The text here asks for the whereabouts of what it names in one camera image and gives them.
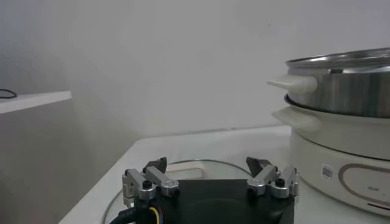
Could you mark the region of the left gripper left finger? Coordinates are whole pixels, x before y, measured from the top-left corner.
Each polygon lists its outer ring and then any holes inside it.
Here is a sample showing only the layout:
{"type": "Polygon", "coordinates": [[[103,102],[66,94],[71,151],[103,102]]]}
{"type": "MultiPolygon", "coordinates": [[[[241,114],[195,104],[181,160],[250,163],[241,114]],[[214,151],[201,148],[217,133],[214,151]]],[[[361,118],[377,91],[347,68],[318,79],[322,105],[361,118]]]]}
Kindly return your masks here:
{"type": "Polygon", "coordinates": [[[136,169],[126,169],[122,175],[122,196],[127,207],[138,198],[149,202],[157,197],[157,191],[163,197],[176,199],[179,196],[179,182],[165,175],[167,159],[162,157],[149,161],[139,172],[136,169]]]}

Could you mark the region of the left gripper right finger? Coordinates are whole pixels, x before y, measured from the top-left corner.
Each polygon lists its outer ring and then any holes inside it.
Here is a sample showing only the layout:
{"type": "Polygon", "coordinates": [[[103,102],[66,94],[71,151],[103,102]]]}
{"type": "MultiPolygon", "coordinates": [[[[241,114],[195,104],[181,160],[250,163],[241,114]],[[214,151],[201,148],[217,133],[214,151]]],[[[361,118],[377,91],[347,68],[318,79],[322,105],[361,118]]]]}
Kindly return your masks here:
{"type": "Polygon", "coordinates": [[[246,158],[251,178],[247,180],[247,193],[251,197],[270,194],[274,198],[297,197],[300,177],[295,167],[280,170],[266,159],[246,158]]]}

